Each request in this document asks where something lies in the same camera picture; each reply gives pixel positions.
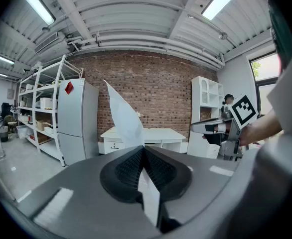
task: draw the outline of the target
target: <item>white bookshelf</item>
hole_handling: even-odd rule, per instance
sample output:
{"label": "white bookshelf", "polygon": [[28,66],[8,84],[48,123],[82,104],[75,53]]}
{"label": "white bookshelf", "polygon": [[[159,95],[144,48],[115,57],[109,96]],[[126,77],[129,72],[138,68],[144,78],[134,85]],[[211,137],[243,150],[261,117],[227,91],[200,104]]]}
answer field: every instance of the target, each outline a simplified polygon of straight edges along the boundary
{"label": "white bookshelf", "polygon": [[196,77],[191,80],[192,116],[191,123],[200,121],[200,107],[211,108],[211,117],[221,115],[223,101],[223,86],[207,78]]}
{"label": "white bookshelf", "polygon": [[[31,139],[30,137],[27,138],[29,142],[34,144],[34,146],[37,148],[38,152],[44,151],[45,153],[51,155],[52,157],[59,159],[62,166],[65,166],[63,154],[61,151],[61,147],[58,140],[58,132],[57,132],[57,125],[56,125],[56,118],[57,118],[57,108],[56,103],[58,100],[58,93],[59,93],[59,80],[67,80],[67,79],[76,79],[81,78],[83,74],[83,69],[78,69],[69,62],[65,60],[66,55],[62,57],[62,59],[54,63],[52,65],[49,65],[45,68],[42,66],[39,68],[39,70],[26,77],[25,79],[22,79],[20,82],[20,88],[19,88],[19,98],[18,98],[18,104],[20,104],[20,101],[24,98],[32,98],[32,107],[21,107],[18,106],[18,121],[19,125],[27,125],[29,128],[33,129],[33,134],[35,140]],[[26,90],[22,92],[22,88],[26,84],[34,85],[32,90]],[[39,87],[38,84],[49,84],[48,86]],[[53,105],[52,109],[40,109],[35,107],[36,101],[39,101],[41,97],[49,97],[53,99]],[[31,111],[32,115],[32,121],[33,124],[25,123],[20,120],[20,113],[25,113],[25,111]],[[52,114],[52,124],[53,124],[53,134],[48,134],[45,131],[41,131],[36,127],[35,124],[35,118],[37,113],[47,113]],[[39,144],[37,133],[41,133],[43,135],[46,135],[50,137],[48,141],[45,141],[44,143]]]}
{"label": "white bookshelf", "polygon": [[[191,80],[192,87],[192,114],[191,123],[200,121],[201,107],[211,108],[211,118],[221,116],[222,101],[224,98],[223,86],[203,77]],[[187,154],[200,157],[216,157],[218,145],[209,144],[203,139],[203,134],[190,132]]]}

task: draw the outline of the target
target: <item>white refrigerator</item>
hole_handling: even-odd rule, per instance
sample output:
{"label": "white refrigerator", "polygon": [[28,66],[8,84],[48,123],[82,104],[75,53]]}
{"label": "white refrigerator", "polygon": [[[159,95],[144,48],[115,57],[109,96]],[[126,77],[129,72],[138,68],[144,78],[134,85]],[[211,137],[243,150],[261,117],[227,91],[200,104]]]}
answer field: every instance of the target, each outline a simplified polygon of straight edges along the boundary
{"label": "white refrigerator", "polygon": [[98,89],[85,79],[61,82],[57,112],[58,132],[67,165],[99,155],[97,108]]}

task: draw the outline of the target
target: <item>air conditioner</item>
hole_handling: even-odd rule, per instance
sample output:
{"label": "air conditioner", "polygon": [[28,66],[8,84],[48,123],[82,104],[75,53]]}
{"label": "air conditioner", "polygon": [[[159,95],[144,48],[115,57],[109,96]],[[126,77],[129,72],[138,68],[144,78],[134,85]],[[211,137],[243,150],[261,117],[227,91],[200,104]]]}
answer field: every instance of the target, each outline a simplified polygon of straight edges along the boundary
{"label": "air conditioner", "polygon": [[73,52],[74,46],[67,45],[62,32],[56,32],[40,42],[34,51],[43,61],[49,61]]}

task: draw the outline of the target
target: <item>red diamond sticker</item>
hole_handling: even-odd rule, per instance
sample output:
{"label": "red diamond sticker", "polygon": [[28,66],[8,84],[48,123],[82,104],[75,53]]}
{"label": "red diamond sticker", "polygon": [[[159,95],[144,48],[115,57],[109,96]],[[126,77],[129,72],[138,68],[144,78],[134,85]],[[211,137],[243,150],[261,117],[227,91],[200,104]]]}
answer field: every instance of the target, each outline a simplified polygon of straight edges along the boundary
{"label": "red diamond sticker", "polygon": [[73,84],[69,82],[65,88],[65,91],[69,95],[73,89],[74,89]]}

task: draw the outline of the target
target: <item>white cabinet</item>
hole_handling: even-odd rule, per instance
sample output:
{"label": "white cabinet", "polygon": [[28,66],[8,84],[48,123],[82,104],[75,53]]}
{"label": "white cabinet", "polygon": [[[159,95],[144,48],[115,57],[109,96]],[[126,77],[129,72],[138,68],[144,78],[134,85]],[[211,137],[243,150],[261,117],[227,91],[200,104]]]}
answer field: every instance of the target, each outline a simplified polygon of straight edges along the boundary
{"label": "white cabinet", "polygon": [[191,123],[200,120],[200,107],[211,108],[212,118],[220,116],[224,98],[223,86],[203,77],[191,80],[192,87],[192,117]]}
{"label": "white cabinet", "polygon": [[123,142],[104,141],[105,154],[108,154],[120,149],[125,149],[125,145]]}
{"label": "white cabinet", "polygon": [[[203,77],[196,77],[191,80],[192,88],[192,114],[191,123],[200,121],[200,108],[211,108],[211,117],[221,115],[222,101],[224,99],[223,86],[217,82]],[[203,134],[190,132],[187,154],[217,158],[220,146],[209,144],[203,139]]]}

